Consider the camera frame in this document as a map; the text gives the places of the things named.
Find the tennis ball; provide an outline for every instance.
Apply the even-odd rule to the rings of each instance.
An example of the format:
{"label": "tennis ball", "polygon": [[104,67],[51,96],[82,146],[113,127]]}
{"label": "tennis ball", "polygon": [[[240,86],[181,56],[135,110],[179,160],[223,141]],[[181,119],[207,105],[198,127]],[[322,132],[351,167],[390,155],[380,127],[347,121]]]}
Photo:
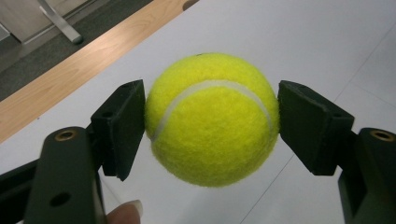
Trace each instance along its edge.
{"label": "tennis ball", "polygon": [[256,171],[279,132],[278,103],[266,78],[221,53],[167,68],[148,95],[145,122],[157,160],[205,187],[227,186]]}

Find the fuzzy felt surface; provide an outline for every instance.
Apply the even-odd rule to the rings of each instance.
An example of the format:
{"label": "fuzzy felt surface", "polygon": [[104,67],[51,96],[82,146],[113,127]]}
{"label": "fuzzy felt surface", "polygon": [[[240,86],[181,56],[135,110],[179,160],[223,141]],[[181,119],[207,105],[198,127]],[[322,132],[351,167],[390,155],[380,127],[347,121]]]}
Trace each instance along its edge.
{"label": "fuzzy felt surface", "polygon": [[[239,90],[208,86],[183,95],[156,133],[175,98],[208,80],[241,84],[257,96],[265,113]],[[278,123],[277,99],[262,73],[221,53],[191,56],[171,65],[154,83],[146,104],[154,156],[173,175],[205,187],[227,186],[256,171],[274,147]]]}

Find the gray floor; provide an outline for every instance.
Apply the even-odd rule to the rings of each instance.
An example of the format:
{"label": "gray floor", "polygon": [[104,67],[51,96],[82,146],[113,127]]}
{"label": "gray floor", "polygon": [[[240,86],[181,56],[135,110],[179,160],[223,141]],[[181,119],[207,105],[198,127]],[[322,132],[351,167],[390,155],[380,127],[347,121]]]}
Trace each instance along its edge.
{"label": "gray floor", "polygon": [[0,101],[83,48],[152,0],[98,0],[68,21],[84,37],[73,45],[56,28],[29,43],[8,40],[0,51]]}

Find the metal bracket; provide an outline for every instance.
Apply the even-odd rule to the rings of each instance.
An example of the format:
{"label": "metal bracket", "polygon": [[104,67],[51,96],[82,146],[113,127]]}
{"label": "metal bracket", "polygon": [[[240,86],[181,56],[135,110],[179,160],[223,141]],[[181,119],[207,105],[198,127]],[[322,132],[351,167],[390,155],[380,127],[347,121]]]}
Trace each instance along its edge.
{"label": "metal bracket", "polygon": [[82,36],[69,23],[67,23],[67,21],[62,18],[46,0],[37,1],[41,5],[40,9],[43,11],[44,15],[46,15],[73,44],[80,44],[82,42]]}

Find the black plastic part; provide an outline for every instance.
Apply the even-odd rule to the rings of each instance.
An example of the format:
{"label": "black plastic part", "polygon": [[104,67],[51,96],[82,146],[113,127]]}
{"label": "black plastic part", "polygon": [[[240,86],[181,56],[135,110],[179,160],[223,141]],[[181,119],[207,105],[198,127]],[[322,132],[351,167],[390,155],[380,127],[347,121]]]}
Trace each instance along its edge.
{"label": "black plastic part", "polygon": [[103,157],[105,175],[128,177],[145,131],[143,80],[126,83],[91,117],[90,136]]}
{"label": "black plastic part", "polygon": [[98,171],[105,159],[105,152],[103,151],[102,147],[100,146],[100,141],[96,138],[95,132],[93,131],[92,124],[90,124],[86,129],[87,135],[90,138],[91,146],[92,146],[92,157],[93,157],[93,165],[95,170]]}
{"label": "black plastic part", "polygon": [[0,176],[0,223],[23,220],[37,161],[31,161]]}
{"label": "black plastic part", "polygon": [[367,195],[363,177],[361,175],[351,176],[343,172],[338,179],[338,188],[340,190],[341,204],[343,205],[344,219],[346,223],[353,223],[361,203]]}
{"label": "black plastic part", "polygon": [[353,132],[344,141],[340,142],[336,151],[337,164],[343,169],[343,174],[352,178],[362,178],[361,168],[355,153],[357,135]]}
{"label": "black plastic part", "polygon": [[279,83],[280,135],[314,175],[333,175],[354,118],[304,85]]}
{"label": "black plastic part", "polygon": [[36,168],[24,223],[106,223],[96,174],[83,128],[50,134]]}
{"label": "black plastic part", "polygon": [[367,194],[346,223],[396,223],[396,135],[361,129],[355,152]]}

